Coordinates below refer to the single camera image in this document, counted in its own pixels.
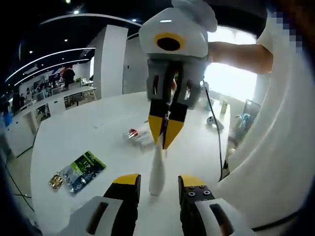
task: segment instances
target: plastic bag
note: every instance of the plastic bag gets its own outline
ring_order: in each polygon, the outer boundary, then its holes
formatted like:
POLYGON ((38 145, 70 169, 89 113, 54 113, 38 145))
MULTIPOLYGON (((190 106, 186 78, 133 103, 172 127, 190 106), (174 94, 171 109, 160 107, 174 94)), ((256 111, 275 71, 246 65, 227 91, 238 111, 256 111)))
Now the plastic bag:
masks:
POLYGON ((63 168, 59 174, 69 187, 69 192, 80 192, 89 182, 106 168, 90 151, 87 151, 70 165, 63 168))
POLYGON ((124 139, 142 151, 154 148, 154 139, 148 121, 137 128, 131 128, 124 134, 124 139))

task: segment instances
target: white bowling pin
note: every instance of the white bowling pin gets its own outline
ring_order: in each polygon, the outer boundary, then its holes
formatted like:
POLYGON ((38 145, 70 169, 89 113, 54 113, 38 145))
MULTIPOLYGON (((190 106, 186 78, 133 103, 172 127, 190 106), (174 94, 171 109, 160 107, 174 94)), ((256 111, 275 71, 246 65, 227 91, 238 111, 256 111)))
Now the white bowling pin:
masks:
POLYGON ((150 175, 149 192, 151 195, 158 196, 163 190, 165 184, 165 168, 163 162, 162 150, 163 136, 158 138, 155 146, 155 153, 152 162, 152 169, 150 175))

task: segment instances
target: white shirt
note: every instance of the white shirt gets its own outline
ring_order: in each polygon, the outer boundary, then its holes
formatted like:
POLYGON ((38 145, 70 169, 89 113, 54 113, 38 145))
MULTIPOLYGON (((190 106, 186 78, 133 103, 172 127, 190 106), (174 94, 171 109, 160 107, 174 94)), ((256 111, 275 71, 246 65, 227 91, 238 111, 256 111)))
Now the white shirt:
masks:
POLYGON ((250 227, 297 211, 315 173, 315 83, 305 55, 284 27, 275 14, 268 15, 257 41, 274 56, 268 91, 252 128, 229 157, 230 175, 215 191, 250 227))

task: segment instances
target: white desk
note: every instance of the white desk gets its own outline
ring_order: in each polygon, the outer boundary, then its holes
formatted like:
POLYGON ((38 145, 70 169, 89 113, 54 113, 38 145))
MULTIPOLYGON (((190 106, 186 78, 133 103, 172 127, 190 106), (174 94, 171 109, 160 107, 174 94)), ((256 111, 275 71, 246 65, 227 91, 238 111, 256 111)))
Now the white desk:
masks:
POLYGON ((70 95, 73 95, 76 93, 87 92, 87 91, 91 91, 91 90, 95 90, 95 88, 94 87, 80 87, 80 88, 72 89, 69 91, 61 92, 61 93, 55 94, 53 96, 47 97, 46 99, 43 99, 39 102, 36 102, 34 105, 21 111, 19 114, 17 114, 15 117, 13 117, 13 120, 18 121, 21 118, 23 118, 24 116, 26 116, 25 118, 28 121, 28 124, 30 125, 32 132, 34 134, 36 134, 36 132, 38 130, 38 123, 37 123, 36 116, 35 116, 35 110, 36 109, 40 108, 41 106, 43 106, 45 104, 50 104, 50 103, 53 103, 54 101, 60 100, 61 98, 63 99, 64 97, 67 97, 67 96, 70 96, 70 95))
POLYGON ((14 155, 19 156, 25 150, 33 146, 34 138, 39 127, 35 115, 36 109, 45 104, 48 104, 48 107, 51 110, 51 116, 59 114, 60 112, 65 111, 63 102, 64 97, 91 90, 95 90, 95 88, 81 87, 58 93, 28 106, 25 110, 13 117, 12 124, 7 128, 7 137, 9 146, 12 150, 14 150, 14 155))
MULTIPOLYGON (((164 190, 159 197, 152 197, 149 178, 154 151, 142 153, 123 139, 129 129, 143 124, 149 107, 144 92, 133 93, 79 106, 42 122, 31 160, 31 194, 44 234, 63 229, 72 212, 93 196, 102 196, 117 177, 140 173, 140 204, 134 235, 183 235, 178 175, 200 177, 210 188, 216 185, 220 177, 217 130, 206 124, 209 112, 201 108, 203 105, 198 104, 195 110, 187 112, 184 128, 167 151, 164 190), (54 192, 48 184, 50 178, 87 150, 107 168, 74 197, 65 184, 54 192)), ((224 116, 217 111, 217 117, 225 126, 221 133, 224 161, 230 108, 224 116)))
POLYGON ((30 107, 32 105, 34 105, 36 102, 36 100, 32 100, 31 102, 29 102, 28 104, 24 105, 23 107, 20 108, 20 111, 25 110, 27 107, 30 107))
POLYGON ((58 94, 55 94, 53 96, 47 97, 39 102, 36 102, 34 105, 28 107, 27 109, 21 111, 19 114, 17 114, 14 119, 19 119, 20 117, 25 116, 27 113, 35 111, 36 109, 38 109, 39 107, 48 104, 49 102, 52 102, 54 100, 57 100, 61 97, 68 97, 71 96, 73 94, 76 93, 80 93, 80 92, 87 92, 87 91, 91 91, 91 90, 95 90, 94 87, 88 87, 88 86, 84 86, 84 87, 80 87, 80 88, 76 88, 76 89, 72 89, 72 90, 68 90, 65 92, 61 92, 58 94))

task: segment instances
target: gripper camera lens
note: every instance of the gripper camera lens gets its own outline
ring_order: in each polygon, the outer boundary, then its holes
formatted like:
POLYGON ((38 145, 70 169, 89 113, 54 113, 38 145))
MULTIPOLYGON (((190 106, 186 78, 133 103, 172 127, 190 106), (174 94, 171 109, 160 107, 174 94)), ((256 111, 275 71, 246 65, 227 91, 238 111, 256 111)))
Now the gripper camera lens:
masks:
POLYGON ((178 49, 180 49, 181 47, 181 44, 180 42, 178 42, 176 39, 174 38, 160 38, 158 41, 157 41, 157 45, 162 48, 163 50, 166 50, 166 51, 176 51, 178 49))

